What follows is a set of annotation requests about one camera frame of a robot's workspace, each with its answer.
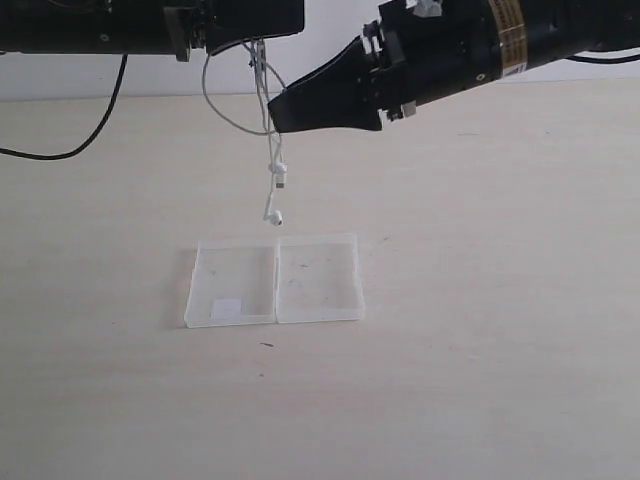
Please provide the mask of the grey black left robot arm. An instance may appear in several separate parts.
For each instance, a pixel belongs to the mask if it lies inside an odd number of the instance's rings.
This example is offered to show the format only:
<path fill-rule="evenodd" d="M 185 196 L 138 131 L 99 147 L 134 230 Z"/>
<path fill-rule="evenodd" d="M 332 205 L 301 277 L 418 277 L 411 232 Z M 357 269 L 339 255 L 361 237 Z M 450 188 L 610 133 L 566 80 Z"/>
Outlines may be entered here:
<path fill-rule="evenodd" d="M 303 1 L 3 1 L 1 52 L 42 55 L 216 55 L 305 27 Z"/>

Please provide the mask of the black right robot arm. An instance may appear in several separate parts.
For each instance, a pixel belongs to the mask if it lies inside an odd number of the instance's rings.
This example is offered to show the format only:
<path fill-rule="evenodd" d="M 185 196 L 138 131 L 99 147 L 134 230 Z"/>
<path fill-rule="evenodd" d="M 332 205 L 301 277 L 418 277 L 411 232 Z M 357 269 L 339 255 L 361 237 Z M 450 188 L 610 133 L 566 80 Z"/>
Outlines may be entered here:
<path fill-rule="evenodd" d="M 388 1 L 268 104 L 279 133 L 379 131 L 431 103 L 583 52 L 639 45 L 636 1 Z"/>

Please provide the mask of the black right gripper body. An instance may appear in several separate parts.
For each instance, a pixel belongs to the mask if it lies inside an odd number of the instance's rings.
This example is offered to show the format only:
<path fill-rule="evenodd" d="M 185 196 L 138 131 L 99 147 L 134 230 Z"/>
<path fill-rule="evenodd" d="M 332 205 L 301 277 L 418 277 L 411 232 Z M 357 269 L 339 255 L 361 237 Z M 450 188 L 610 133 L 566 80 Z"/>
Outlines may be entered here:
<path fill-rule="evenodd" d="M 497 20 L 488 1 L 388 1 L 364 25 L 359 99 L 370 124 L 502 77 Z"/>

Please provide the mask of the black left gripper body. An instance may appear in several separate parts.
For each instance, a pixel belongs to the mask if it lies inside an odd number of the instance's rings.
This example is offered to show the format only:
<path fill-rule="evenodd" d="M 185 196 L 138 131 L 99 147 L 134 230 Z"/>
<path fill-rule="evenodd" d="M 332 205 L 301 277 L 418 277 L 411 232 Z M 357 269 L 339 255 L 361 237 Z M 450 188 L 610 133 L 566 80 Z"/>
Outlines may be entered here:
<path fill-rule="evenodd" d="M 176 60 L 187 63 L 193 49 L 203 49 L 207 54 L 218 55 L 208 34 L 212 32 L 219 1 L 170 0 L 162 2 L 164 20 Z"/>

